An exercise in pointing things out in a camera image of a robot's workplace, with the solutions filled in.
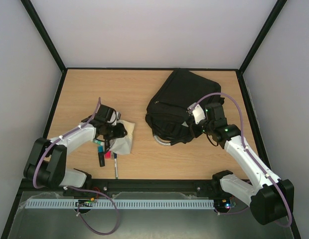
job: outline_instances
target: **black bag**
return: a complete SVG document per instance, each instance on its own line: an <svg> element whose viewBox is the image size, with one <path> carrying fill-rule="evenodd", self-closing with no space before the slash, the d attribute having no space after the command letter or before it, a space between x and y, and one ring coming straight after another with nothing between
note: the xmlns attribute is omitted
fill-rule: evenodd
<svg viewBox="0 0 309 239"><path fill-rule="evenodd" d="M170 141L171 145L199 137L202 131L187 108L215 92L221 92L218 83L184 69L173 71L147 107L146 122L153 135ZM224 99L219 95L211 96L200 102L200 106L204 109L206 104L216 102L223 103Z"/></svg>

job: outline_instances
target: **red object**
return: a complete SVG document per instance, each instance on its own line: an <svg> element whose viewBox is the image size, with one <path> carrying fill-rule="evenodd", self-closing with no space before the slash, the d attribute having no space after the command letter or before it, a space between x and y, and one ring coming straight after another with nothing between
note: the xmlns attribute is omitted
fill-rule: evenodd
<svg viewBox="0 0 309 239"><path fill-rule="evenodd" d="M111 158L111 152L109 151L105 154L105 159L110 159L110 158Z"/></svg>

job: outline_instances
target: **metal frame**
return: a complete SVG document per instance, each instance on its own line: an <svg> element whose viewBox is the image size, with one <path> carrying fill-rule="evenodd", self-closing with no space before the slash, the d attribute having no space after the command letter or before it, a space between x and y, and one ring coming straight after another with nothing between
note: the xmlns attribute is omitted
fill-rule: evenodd
<svg viewBox="0 0 309 239"><path fill-rule="evenodd" d="M43 137L47 137L52 119L54 117L54 113L57 107L57 103L59 100L59 96L63 87L63 83L65 81L65 77L67 74L68 69L117 69L117 70L174 70L174 68L66 68L61 57L59 56L53 42L51 41L43 23L41 22L34 6L32 5L30 0L20 0L24 5L26 11L28 12L30 18L32 19L35 27L37 28L38 32L40 33L42 39L44 40L47 48L49 49L50 53L52 54L56 64L58 65L60 71L62 72L62 76L58 85L58 89L53 101L53 105L47 120L47 124L43 133ZM256 116L254 114L254 110L252 107L252 103L248 94L248 90L243 78L243 73L249 66L250 62L252 61L254 55L256 54L257 50L259 49L260 45L262 44L263 40L265 39L267 33L271 29L275 19L278 17L279 13L281 12L282 8L284 7L287 0L277 0L276 4L274 5L270 15L268 16L266 22L264 23L260 33L258 34L257 38L255 39L249 53L247 54L245 60L243 61L240 69L202 69L202 68L191 68L189 70L201 70L201 71L235 71L239 86L241 89L243 101L246 107L247 115L249 118L249 122L251 125L253 137L255 140L255 144L257 147L257 152L259 157L263 160L263 162L270 168L269 160L265 151L265 147L262 141L260 129L258 126L258 122ZM211 189L211 181L212 180L118 180L118 179L92 179L91 185L98 186L99 188L107 187L107 193L111 195L112 192L181 192L185 194L196 194L199 197L210 197L218 200L220 198L228 197L227 194L220 196L216 196L213 194L213 190ZM21 199L21 195L24 191L38 191L38 189L34 189L31 182L25 179L22 180L19 190L17 192L15 201L13 203L11 212L9 214L6 226L4 228L3 234L1 239L5 239L9 235L9 231L17 211L19 201ZM63 191L62 188L57 188L55 190L51 189L40 189L40 191ZM69 191L67 194L68 196L72 195L74 197L83 197L85 195L76 193L72 194L73 192ZM300 239L300 233L297 228L296 222L293 218L293 223L291 225L292 233L294 238Z"/></svg>

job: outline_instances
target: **gray wall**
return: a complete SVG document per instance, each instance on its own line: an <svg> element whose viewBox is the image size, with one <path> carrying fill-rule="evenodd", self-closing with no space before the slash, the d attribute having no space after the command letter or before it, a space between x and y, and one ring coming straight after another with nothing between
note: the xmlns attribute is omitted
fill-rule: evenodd
<svg viewBox="0 0 309 239"><path fill-rule="evenodd" d="M0 0L0 236L60 71L19 0Z"/></svg>
<svg viewBox="0 0 309 239"><path fill-rule="evenodd" d="M67 67L238 68L276 0L32 0Z"/></svg>
<svg viewBox="0 0 309 239"><path fill-rule="evenodd" d="M295 187L309 238L309 0L290 0L244 74L270 163Z"/></svg>

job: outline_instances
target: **wooden table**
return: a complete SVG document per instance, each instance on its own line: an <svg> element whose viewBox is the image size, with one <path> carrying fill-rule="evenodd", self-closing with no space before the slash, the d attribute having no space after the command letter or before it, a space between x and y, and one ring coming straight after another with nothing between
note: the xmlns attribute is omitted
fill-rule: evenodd
<svg viewBox="0 0 309 239"><path fill-rule="evenodd" d="M187 144L164 147L154 141L145 122L146 108L172 71L170 70L77 70L69 69L53 117L48 138L61 135L91 115L101 97L102 104L134 122L130 155L118 156L119 179L211 179L214 173L230 170L247 178L238 163L221 147L212 146L205 135ZM234 71L193 71L216 81L222 92L240 105L247 141L256 151L237 76ZM234 104L226 100L225 116L229 124L240 125ZM99 167L97 145L88 142L67 157L67 167L92 174L93 178L115 178L114 161Z"/></svg>

